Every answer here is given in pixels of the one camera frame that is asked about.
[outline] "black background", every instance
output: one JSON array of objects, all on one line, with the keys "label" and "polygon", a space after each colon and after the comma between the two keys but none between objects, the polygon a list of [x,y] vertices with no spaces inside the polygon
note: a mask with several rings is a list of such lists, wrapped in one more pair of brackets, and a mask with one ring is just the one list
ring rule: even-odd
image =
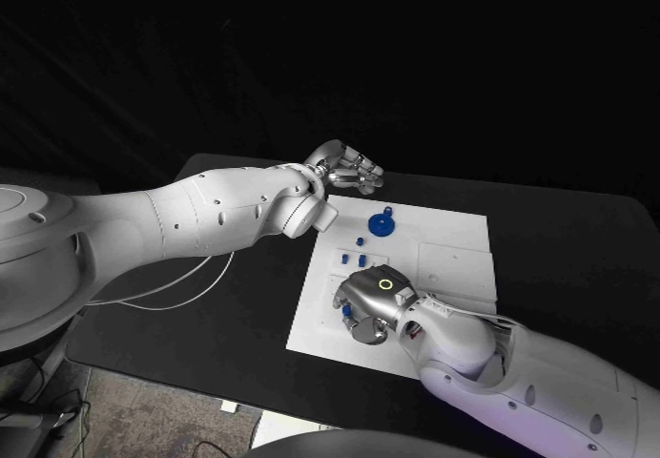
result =
[{"label": "black background", "polygon": [[0,164],[156,187],[195,153],[637,198],[656,187],[659,15],[48,2],[0,22]]}]

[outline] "white board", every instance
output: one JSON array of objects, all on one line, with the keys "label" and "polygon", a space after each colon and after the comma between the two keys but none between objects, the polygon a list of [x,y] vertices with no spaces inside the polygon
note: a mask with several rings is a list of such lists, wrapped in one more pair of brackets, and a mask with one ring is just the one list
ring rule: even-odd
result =
[{"label": "white board", "polygon": [[[418,379],[394,331],[382,345],[365,345],[352,339],[342,311],[333,308],[335,293],[350,273],[362,270],[358,261],[365,254],[365,268],[389,264],[408,277],[420,294],[436,292],[459,307],[495,313],[487,219],[361,198],[330,196],[329,202],[340,215],[327,232],[317,235],[286,348]],[[381,238],[369,232],[368,221],[387,206],[394,210],[397,228],[392,235]],[[358,246],[361,237],[365,244]]]}]

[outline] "blue object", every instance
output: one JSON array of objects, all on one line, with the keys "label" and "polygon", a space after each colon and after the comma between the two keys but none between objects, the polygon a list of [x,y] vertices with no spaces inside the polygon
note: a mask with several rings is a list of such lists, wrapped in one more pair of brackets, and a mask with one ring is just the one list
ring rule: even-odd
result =
[{"label": "blue object", "polygon": [[379,237],[388,237],[395,232],[392,207],[385,207],[384,212],[369,218],[369,231]]}]

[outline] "black table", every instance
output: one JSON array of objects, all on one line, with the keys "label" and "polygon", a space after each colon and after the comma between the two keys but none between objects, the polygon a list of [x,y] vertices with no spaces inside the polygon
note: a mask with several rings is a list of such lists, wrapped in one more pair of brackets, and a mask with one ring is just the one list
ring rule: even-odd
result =
[{"label": "black table", "polygon": [[[179,178],[273,160],[196,155]],[[387,173],[374,199],[489,217],[497,311],[580,345],[655,387],[660,372],[660,237],[631,198]],[[361,197],[355,190],[330,193]],[[404,377],[286,350],[316,231],[267,237],[240,251],[225,278],[185,307],[94,308],[68,358],[326,425],[394,431],[487,456],[536,456]],[[142,304],[188,299],[227,256]],[[170,282],[199,259],[137,269],[104,292],[121,297]]]}]

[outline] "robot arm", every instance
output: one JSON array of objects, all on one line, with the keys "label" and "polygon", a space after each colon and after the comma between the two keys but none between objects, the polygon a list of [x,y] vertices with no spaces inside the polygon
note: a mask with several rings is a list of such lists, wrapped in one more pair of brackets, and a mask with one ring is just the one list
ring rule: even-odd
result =
[{"label": "robot arm", "polygon": [[548,457],[655,457],[660,393],[572,344],[420,296],[381,265],[335,299],[363,344],[395,333],[433,394]]},{"label": "robot arm", "polygon": [[296,239],[310,227],[323,232],[338,216],[325,185],[368,194],[381,175],[333,140],[304,164],[211,170],[149,191],[68,197],[2,185],[0,351],[55,330],[140,265],[216,256],[270,235]]}]

